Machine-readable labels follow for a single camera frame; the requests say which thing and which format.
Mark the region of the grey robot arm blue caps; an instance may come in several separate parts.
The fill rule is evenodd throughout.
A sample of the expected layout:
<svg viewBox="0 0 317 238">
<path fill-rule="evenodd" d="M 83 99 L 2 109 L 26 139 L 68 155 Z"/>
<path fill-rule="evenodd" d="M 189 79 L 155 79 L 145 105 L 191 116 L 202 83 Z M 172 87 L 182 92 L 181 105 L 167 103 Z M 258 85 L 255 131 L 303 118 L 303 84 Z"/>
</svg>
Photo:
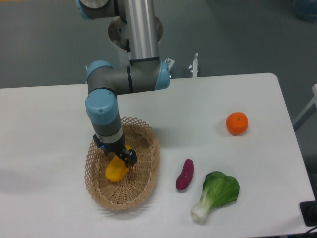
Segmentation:
<svg viewBox="0 0 317 238">
<path fill-rule="evenodd" d="M 159 59 L 159 37 L 154 4 L 151 0 L 78 0 L 77 8 L 85 19 L 118 16 L 127 24 L 126 50 L 129 65 L 121 68 L 105 60 L 87 68 L 86 113 L 95 131 L 94 142 L 105 153 L 114 153 L 126 167 L 137 162 L 133 149 L 125 146 L 118 108 L 118 95 L 166 89 L 169 68 Z"/>
</svg>

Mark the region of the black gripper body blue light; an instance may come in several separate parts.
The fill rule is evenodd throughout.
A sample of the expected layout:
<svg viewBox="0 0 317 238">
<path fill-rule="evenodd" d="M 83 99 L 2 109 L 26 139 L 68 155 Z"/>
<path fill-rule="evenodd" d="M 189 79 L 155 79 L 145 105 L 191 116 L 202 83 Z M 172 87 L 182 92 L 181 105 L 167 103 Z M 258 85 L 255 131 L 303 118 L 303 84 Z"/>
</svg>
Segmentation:
<svg viewBox="0 0 317 238">
<path fill-rule="evenodd" d="M 93 141 L 95 145 L 102 149 L 106 154 L 114 153 L 114 154 L 120 154 L 123 149 L 125 149 L 125 136 L 124 134 L 120 137 L 120 139 L 113 143 L 104 143 L 102 140 L 97 137 L 96 134 L 93 135 Z"/>
</svg>

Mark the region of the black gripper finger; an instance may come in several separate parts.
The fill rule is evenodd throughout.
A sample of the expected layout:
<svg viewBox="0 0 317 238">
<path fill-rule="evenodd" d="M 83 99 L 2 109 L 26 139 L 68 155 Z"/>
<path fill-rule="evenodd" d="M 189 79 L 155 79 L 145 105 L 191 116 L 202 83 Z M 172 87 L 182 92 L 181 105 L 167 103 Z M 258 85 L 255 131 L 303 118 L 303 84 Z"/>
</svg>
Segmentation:
<svg viewBox="0 0 317 238">
<path fill-rule="evenodd" d="M 127 168 L 133 167 L 137 162 L 137 155 L 133 149 L 124 148 L 121 151 L 115 152 L 115 155 L 125 163 Z"/>
</svg>

